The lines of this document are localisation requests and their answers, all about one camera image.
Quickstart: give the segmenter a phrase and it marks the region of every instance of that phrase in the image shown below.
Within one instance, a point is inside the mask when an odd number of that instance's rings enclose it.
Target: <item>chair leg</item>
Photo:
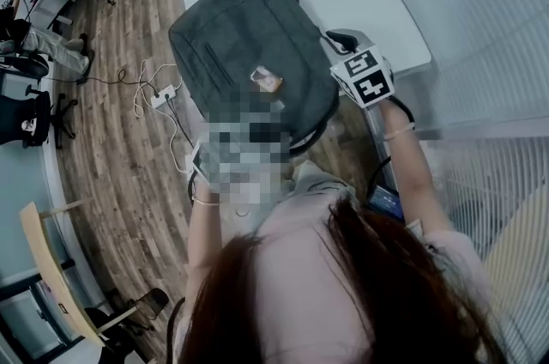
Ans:
[[[73,209],[74,207],[79,207],[82,204],[86,203],[87,199],[80,199],[78,201],[74,201],[73,203],[68,203],[63,207],[59,207],[58,209],[50,209],[48,211],[43,211],[42,213],[39,213],[41,219],[45,219],[46,217],[50,217],[53,215],[56,215],[58,213],[63,213],[65,211],[69,211],[70,209]]]
[[[125,319],[123,321],[123,324],[124,325],[127,325],[129,327],[136,327],[137,329],[143,329],[144,331],[154,331],[154,327],[153,326],[144,326],[144,325],[141,325],[139,323],[137,323],[136,321],[134,321],[133,319]]]
[[[57,97],[57,105],[55,108],[55,114],[51,116],[51,124],[53,125],[53,130],[55,132],[55,147],[56,149],[62,149],[61,145],[61,132],[64,132],[67,137],[70,139],[75,139],[76,134],[70,129],[70,126],[64,121],[64,116],[67,114],[69,109],[73,106],[78,105],[78,100],[71,100],[69,104],[61,108],[61,101],[64,100],[65,94],[60,94]]]

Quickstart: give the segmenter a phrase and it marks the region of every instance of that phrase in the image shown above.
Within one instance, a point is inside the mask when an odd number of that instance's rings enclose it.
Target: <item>bracelet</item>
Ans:
[[[396,130],[395,132],[391,132],[390,134],[386,134],[383,139],[385,141],[391,141],[393,138],[398,137],[402,132],[408,132],[409,130],[415,129],[415,123],[408,123],[406,126],[404,126],[400,130]]]
[[[205,203],[204,201],[201,201],[200,199],[196,199],[196,196],[195,196],[195,195],[192,196],[192,200],[193,200],[194,202],[197,202],[197,203],[201,204],[201,205],[208,205],[208,206],[210,206],[210,207],[215,207],[216,205],[220,205],[220,204],[221,204],[221,203]]]

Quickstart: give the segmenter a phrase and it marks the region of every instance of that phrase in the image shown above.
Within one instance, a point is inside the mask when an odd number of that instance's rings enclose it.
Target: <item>woman's hair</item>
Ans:
[[[333,244],[324,244],[371,324],[371,348],[355,362],[506,362],[486,316],[446,284],[431,254],[400,223],[357,212],[347,200],[330,212]],[[223,249],[197,296],[179,363],[263,362],[254,272],[260,243],[244,236]]]

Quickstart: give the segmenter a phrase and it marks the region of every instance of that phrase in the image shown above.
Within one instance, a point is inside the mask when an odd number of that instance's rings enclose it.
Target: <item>black office chair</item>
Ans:
[[[50,72],[50,67],[38,51],[6,52],[0,49],[0,72],[30,77],[40,81],[42,77],[47,76]]]
[[[62,108],[62,100],[65,94],[57,97],[55,113],[51,114],[50,94],[40,92],[28,85],[25,95],[37,94],[35,99],[14,100],[5,95],[0,95],[0,145],[11,141],[23,141],[23,148],[28,146],[40,146],[48,137],[50,126],[55,131],[55,145],[61,149],[61,132],[74,139],[76,134],[65,123],[64,116],[72,106],[78,104],[78,100],[71,100]],[[36,130],[34,134],[21,128],[24,121],[36,118]]]
[[[118,291],[114,291],[112,293],[118,296],[120,295]],[[153,288],[139,300],[130,300],[124,309],[115,311],[111,315],[107,315],[100,309],[94,307],[87,307],[86,314],[92,323],[94,323],[96,328],[106,325],[109,321],[117,318],[119,315],[123,314],[132,307],[136,307],[142,317],[153,321],[159,316],[169,302],[170,299],[163,290]],[[104,347],[101,351],[99,364],[124,362],[124,358],[133,350],[137,352],[137,354],[145,362],[147,362],[148,360],[145,358],[141,350],[139,350],[136,342],[130,335],[131,332],[134,336],[140,337],[143,331],[154,331],[154,327],[152,325],[141,325],[140,323],[137,323],[129,318],[124,318],[117,325],[114,325],[104,331],[103,335],[108,339],[105,342],[106,347]]]

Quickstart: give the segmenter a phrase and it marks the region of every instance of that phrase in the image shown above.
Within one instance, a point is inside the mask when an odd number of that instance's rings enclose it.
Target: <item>power strip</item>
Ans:
[[[151,106],[154,109],[158,109],[159,107],[164,105],[164,103],[166,103],[166,96],[168,96],[168,98],[167,98],[168,100],[171,100],[171,99],[175,98],[175,88],[173,87],[173,85],[167,86],[164,89],[162,89],[159,92],[158,97],[155,97],[153,95],[151,97]]]

